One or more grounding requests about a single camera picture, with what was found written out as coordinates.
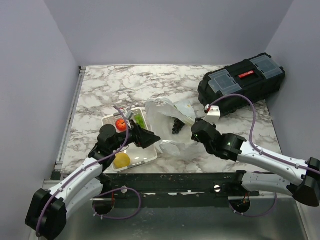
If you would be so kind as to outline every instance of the green vegetable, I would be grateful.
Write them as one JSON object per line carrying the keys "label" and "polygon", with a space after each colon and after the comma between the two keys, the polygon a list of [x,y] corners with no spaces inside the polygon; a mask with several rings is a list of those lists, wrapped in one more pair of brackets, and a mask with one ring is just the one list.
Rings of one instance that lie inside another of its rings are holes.
{"label": "green vegetable", "polygon": [[144,118],[141,116],[141,114],[137,114],[134,116],[134,120],[136,124],[139,124],[141,128],[146,129]]}

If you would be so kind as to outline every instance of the gray wall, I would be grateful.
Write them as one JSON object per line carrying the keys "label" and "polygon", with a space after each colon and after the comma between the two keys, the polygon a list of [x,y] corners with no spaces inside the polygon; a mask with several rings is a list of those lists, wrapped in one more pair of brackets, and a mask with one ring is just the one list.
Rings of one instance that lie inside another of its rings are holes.
{"label": "gray wall", "polygon": [[320,159],[320,1],[295,0],[266,52],[286,71],[268,101],[283,153]]}
{"label": "gray wall", "polygon": [[264,52],[292,0],[45,0],[80,65],[231,64]]}
{"label": "gray wall", "polygon": [[28,239],[25,217],[52,171],[79,68],[42,0],[0,7],[0,239]]}

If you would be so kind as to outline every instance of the marble countertop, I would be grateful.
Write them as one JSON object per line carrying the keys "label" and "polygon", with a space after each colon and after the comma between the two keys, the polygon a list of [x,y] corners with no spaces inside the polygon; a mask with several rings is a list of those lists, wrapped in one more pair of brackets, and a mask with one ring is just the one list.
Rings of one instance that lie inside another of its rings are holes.
{"label": "marble countertop", "polygon": [[[78,168],[94,147],[101,119],[114,114],[114,105],[144,107],[148,99],[166,97],[172,102],[191,101],[197,117],[204,116],[204,107],[198,101],[198,85],[207,72],[223,66],[202,65],[121,65],[89,66],[81,87],[71,133],[62,164],[62,174]],[[268,150],[281,153],[272,120],[265,101],[255,104],[257,120],[253,141]],[[217,129],[249,138],[253,113],[249,107],[222,117]],[[259,171],[256,166],[221,160],[205,151],[193,160],[158,154],[155,161],[130,168],[124,173],[217,173],[236,170]]]}

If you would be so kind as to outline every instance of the white tray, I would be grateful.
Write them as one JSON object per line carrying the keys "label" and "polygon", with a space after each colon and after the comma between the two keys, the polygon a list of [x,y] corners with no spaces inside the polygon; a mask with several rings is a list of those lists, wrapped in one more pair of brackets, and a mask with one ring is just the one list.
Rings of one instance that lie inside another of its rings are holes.
{"label": "white tray", "polygon": [[[149,130],[145,116],[143,114],[142,108],[141,107],[135,107],[132,108],[131,111],[133,111],[134,115],[131,118],[132,120],[135,121],[135,115],[140,114],[143,117],[145,129]],[[106,124],[111,124],[114,127],[116,127],[116,121],[118,119],[121,119],[120,114],[114,114],[114,115],[108,115],[102,118],[102,125]],[[156,151],[155,146],[151,145],[148,148],[142,149],[141,147],[137,147],[135,144],[130,144],[129,148],[127,149],[127,146],[124,147],[123,149],[126,149],[124,151],[121,151],[122,153],[125,153],[129,156],[130,158],[130,165],[122,168],[116,168],[114,164],[112,164],[110,167],[112,167],[112,170],[115,172],[121,172],[126,169],[134,168],[140,165],[143,165],[145,163],[151,162],[155,159],[157,159],[158,154]]]}

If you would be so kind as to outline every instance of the clear plastic bag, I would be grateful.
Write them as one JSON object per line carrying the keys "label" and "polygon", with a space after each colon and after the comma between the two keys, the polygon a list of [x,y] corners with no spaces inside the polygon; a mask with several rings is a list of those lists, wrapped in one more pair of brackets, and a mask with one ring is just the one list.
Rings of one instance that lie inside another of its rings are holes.
{"label": "clear plastic bag", "polygon": [[[152,131],[161,138],[154,144],[160,153],[192,160],[205,151],[202,144],[191,140],[196,113],[188,100],[173,103],[167,98],[150,99],[145,110]],[[175,118],[185,123],[178,134],[172,134]]]}

